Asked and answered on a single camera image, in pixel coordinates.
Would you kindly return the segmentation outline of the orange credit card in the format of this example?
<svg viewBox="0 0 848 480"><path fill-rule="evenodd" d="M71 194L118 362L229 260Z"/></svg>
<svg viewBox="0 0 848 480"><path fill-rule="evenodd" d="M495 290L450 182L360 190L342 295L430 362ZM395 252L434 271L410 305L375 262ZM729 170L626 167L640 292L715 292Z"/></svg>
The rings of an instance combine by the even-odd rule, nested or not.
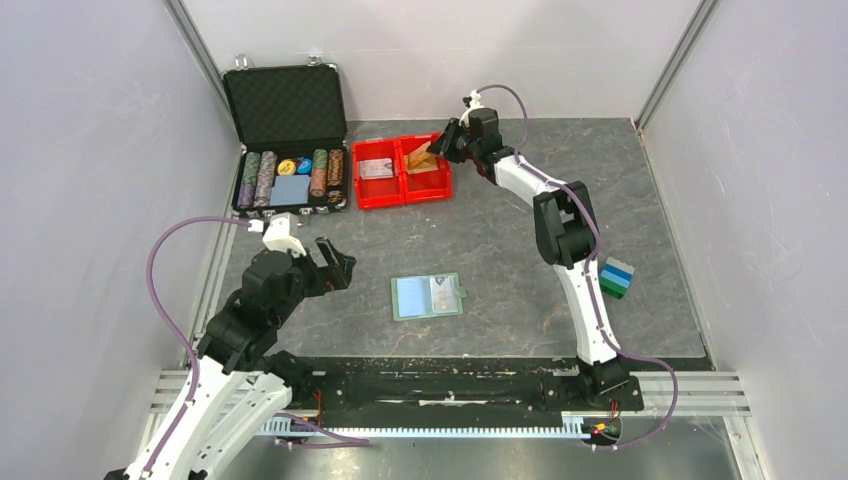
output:
<svg viewBox="0 0 848 480"><path fill-rule="evenodd" d="M412 150L410 153L408 153L405 156L405 167L408 162L415 164L430 158L436 158L438 160L438 157L429 151L431 144L431 141L426 141L414 150Z"/></svg>

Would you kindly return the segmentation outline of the green card holder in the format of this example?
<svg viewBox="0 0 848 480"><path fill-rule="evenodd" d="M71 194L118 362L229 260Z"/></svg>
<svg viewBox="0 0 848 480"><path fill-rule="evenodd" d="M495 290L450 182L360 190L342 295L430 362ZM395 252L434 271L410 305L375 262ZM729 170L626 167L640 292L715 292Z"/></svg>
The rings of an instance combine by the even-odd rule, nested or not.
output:
<svg viewBox="0 0 848 480"><path fill-rule="evenodd" d="M442 274L454 274L457 276L461 297L461 310L459 314L438 315L434 314L431 310L428 280L431 276ZM392 278L391 296L393 320L403 322L462 315L464 312L463 302L467 297L467 290L460 283L457 273L440 273Z"/></svg>

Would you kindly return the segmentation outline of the white gold VIP card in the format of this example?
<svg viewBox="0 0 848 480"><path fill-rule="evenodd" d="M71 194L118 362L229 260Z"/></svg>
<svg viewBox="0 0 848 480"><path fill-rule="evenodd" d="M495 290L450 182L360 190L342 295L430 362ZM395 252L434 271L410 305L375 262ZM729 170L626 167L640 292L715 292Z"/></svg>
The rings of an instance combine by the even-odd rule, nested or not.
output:
<svg viewBox="0 0 848 480"><path fill-rule="evenodd" d="M457 276L442 274L431 276L428 280L431 310L434 314L459 314L461 297Z"/></svg>

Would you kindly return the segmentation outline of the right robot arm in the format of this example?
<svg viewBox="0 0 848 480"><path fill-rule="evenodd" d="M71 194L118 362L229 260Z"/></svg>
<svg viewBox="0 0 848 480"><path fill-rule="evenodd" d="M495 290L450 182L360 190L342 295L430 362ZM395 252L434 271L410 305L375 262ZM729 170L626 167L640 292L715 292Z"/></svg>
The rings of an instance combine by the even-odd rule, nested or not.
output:
<svg viewBox="0 0 848 480"><path fill-rule="evenodd" d="M563 287L577 334L578 396L591 408L606 406L629 371L602 298L600 232L585 184L556 179L507 146L491 108L472 107L450 119L428 151L456 164L473 162L479 175L532 208L536 248Z"/></svg>

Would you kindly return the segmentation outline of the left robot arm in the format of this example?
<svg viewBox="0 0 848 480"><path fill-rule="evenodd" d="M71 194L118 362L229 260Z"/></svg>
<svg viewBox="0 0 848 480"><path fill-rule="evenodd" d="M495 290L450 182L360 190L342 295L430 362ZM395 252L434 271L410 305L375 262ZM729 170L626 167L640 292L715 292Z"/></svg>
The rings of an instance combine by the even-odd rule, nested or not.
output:
<svg viewBox="0 0 848 480"><path fill-rule="evenodd" d="M189 377L142 453L109 479L217 479L260 427L314 394L312 367L269 351L306 298L346 289L357 263L325 237L325 260L288 241L274 241L244 270L241 286L208 322Z"/></svg>

